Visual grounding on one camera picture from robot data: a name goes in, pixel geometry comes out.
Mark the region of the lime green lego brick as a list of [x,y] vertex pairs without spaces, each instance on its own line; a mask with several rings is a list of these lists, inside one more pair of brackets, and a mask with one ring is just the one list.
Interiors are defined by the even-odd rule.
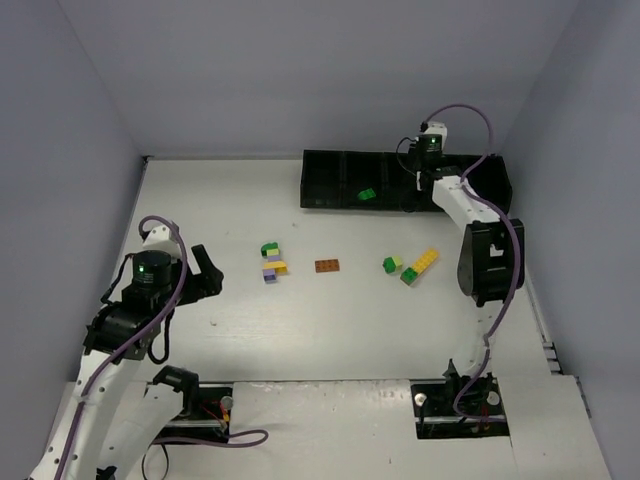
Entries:
[[389,260],[389,269],[391,272],[397,272],[402,269],[403,260],[399,256],[392,256]]

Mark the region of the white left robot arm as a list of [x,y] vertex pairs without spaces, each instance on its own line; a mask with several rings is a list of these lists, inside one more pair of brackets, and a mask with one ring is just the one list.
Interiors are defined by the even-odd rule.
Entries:
[[129,255],[132,279],[117,301],[104,305],[88,326],[72,396],[33,479],[124,479],[165,425],[193,410],[199,393],[196,373],[165,366],[134,414],[110,427],[123,394],[159,335],[160,324],[177,307],[216,296],[224,275],[203,245],[191,253],[156,245]]

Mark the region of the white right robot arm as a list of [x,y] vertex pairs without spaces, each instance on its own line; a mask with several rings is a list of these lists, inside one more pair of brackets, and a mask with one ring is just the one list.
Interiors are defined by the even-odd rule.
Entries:
[[444,154],[447,136],[442,123],[423,125],[407,159],[418,199],[442,210],[462,233],[457,282],[479,318],[474,336],[450,365],[468,380],[462,388],[467,391],[490,372],[494,336],[524,283],[524,225],[472,187],[471,172],[488,157],[482,155],[467,168],[456,165]]

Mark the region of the dark green lego brick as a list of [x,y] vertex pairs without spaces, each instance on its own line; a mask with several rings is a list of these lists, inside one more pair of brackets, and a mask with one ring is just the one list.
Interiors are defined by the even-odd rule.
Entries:
[[393,274],[396,271],[396,262],[393,257],[386,257],[383,260],[382,266],[386,274]]

